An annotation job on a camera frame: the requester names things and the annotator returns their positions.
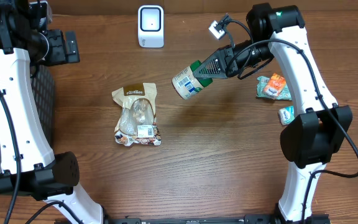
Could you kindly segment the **green lid jar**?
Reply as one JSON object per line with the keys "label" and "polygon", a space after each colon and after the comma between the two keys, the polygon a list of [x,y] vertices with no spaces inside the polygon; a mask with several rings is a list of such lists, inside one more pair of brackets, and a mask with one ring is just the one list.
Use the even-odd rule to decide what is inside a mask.
{"label": "green lid jar", "polygon": [[201,62],[197,60],[172,78],[172,85],[175,91],[184,100],[195,96],[213,82],[212,78],[197,79],[194,77],[193,72],[200,65]]}

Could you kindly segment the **orange tissue pack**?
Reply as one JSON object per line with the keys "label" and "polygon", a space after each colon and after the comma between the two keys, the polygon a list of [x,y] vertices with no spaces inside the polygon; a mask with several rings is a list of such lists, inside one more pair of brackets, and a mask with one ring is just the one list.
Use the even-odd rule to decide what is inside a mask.
{"label": "orange tissue pack", "polygon": [[286,84],[286,80],[283,76],[274,73],[262,92],[269,98],[276,99],[281,94]]}

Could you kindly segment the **large teal wipes pack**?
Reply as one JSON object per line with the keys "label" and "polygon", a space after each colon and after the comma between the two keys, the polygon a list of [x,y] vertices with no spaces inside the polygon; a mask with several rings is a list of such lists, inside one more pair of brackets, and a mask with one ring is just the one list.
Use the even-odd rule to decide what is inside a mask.
{"label": "large teal wipes pack", "polygon": [[[265,76],[259,76],[257,78],[258,80],[258,84],[257,84],[257,97],[260,98],[270,98],[272,99],[271,96],[267,95],[266,93],[263,92],[265,86],[268,84],[269,82],[269,77],[265,77]],[[284,89],[281,91],[281,93],[276,97],[276,100],[290,100],[291,101],[291,95],[290,95],[290,91],[288,89],[288,86],[285,85]]]}

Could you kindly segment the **small teal tissue pack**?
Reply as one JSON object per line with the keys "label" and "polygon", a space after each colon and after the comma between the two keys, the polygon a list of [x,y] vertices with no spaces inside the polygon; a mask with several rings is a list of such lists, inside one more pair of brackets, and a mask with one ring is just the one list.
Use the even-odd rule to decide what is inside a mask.
{"label": "small teal tissue pack", "polygon": [[287,106],[278,111],[278,117],[282,125],[286,126],[295,119],[293,106]]}

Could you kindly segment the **brown snack bag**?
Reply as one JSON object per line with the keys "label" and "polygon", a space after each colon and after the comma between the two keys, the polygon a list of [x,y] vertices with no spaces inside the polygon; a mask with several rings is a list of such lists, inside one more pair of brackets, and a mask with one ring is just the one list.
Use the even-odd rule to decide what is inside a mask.
{"label": "brown snack bag", "polygon": [[157,127],[155,83],[136,83],[112,92],[112,99],[121,108],[114,129],[115,141],[124,146],[142,144],[159,146],[162,138]]}

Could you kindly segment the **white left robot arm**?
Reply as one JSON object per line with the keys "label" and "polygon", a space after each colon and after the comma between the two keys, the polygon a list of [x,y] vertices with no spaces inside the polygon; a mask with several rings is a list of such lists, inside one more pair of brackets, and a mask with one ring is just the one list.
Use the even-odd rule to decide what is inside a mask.
{"label": "white left robot arm", "polygon": [[0,194],[43,201],[70,223],[107,223],[80,184],[74,153],[54,153],[45,135],[53,85],[32,80],[80,61],[75,33],[49,29],[51,20],[47,1],[0,1]]}

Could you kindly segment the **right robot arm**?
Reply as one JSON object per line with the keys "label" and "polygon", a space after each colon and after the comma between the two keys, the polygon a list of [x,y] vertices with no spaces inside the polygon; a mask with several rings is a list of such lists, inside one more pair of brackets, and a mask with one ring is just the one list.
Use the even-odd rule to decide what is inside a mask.
{"label": "right robot arm", "polygon": [[348,106],[339,106],[325,85],[308,45],[305,21],[296,6],[256,4],[244,24],[249,40],[217,49],[194,72],[199,80],[244,78],[276,60],[287,82],[295,119],[281,132],[288,161],[285,189],[271,215],[246,215],[246,223],[328,223],[311,211],[320,175],[337,153],[352,122]]}

